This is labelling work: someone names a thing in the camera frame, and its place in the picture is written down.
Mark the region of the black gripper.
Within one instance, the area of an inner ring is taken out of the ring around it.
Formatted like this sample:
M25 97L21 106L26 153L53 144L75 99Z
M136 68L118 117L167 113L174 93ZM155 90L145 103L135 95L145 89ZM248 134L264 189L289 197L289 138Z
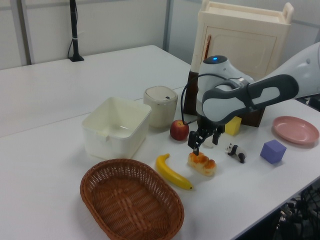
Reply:
M210 131L213 132L214 145L218 145L221 134L225 132L225 125L219 125L202 115L197 116L197 126L197 131L190 131L187 142L196 156L200 153L201 144L210 136Z

